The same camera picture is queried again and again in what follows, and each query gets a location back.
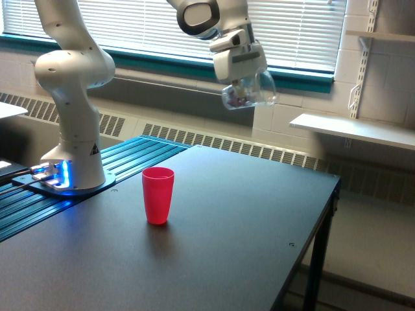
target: table leg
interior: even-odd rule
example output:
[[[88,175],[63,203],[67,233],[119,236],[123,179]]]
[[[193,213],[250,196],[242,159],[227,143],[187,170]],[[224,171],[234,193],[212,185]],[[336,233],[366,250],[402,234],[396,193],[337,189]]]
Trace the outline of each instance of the table leg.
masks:
[[[326,257],[327,243],[329,242],[331,219],[335,210],[335,202],[336,198],[332,198],[329,203],[330,210],[326,214],[314,239],[313,255],[311,257],[303,311],[315,311],[316,309],[318,289],[320,287],[320,279],[323,274],[323,265]]]

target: teal trim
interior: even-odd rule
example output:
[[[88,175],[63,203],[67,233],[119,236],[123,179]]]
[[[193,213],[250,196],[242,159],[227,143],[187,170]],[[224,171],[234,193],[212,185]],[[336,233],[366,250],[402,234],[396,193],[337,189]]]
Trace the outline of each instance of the teal trim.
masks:
[[[43,38],[31,38],[12,34],[0,34],[0,47],[47,53],[59,49],[59,45]],[[117,66],[153,71],[203,80],[216,79],[211,60],[194,60],[183,56],[160,55],[151,52],[133,51],[115,47],[103,47]],[[319,93],[330,93],[334,81],[331,73],[315,73],[292,69],[269,68],[278,88],[300,89]]]

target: black cable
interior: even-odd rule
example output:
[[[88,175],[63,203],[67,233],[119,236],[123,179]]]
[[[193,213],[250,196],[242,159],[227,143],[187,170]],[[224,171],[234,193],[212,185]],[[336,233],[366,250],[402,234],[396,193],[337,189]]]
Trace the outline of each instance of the black cable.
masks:
[[[50,180],[50,179],[53,179],[53,178],[55,178],[55,176],[47,176],[47,177],[44,177],[44,178],[39,179],[39,180],[31,181],[30,183],[26,183],[24,185],[14,187],[13,189],[9,189],[7,191],[0,192],[0,196],[4,196],[5,194],[9,194],[9,193],[15,192],[15,191],[20,190],[20,189],[24,189],[25,187],[27,187],[29,185],[33,185],[34,183],[39,183],[41,181],[47,181],[47,180]]]

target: blue led light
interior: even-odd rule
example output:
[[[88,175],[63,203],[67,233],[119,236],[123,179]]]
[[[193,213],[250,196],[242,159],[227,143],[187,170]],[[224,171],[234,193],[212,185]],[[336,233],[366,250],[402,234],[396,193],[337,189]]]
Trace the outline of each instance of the blue led light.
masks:
[[[69,180],[69,165],[67,164],[67,161],[62,161],[62,170],[62,175],[64,177],[64,182],[62,183],[62,186],[64,188],[68,188],[71,182]]]

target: radiator vent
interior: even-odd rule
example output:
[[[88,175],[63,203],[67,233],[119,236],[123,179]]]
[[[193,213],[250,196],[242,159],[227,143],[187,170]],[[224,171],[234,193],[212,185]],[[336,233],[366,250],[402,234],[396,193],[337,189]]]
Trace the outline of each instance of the radiator vent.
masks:
[[[342,176],[343,190],[405,205],[415,205],[415,175],[347,161],[318,159],[303,152],[257,144],[223,136],[161,127],[147,123],[143,135],[167,138],[178,143],[201,144],[262,159],[282,162]]]
[[[59,114],[53,102],[44,102],[33,98],[0,93],[0,102],[27,109],[26,117],[45,120],[59,124]],[[118,137],[123,129],[125,119],[113,115],[99,115],[99,132],[104,135]]]

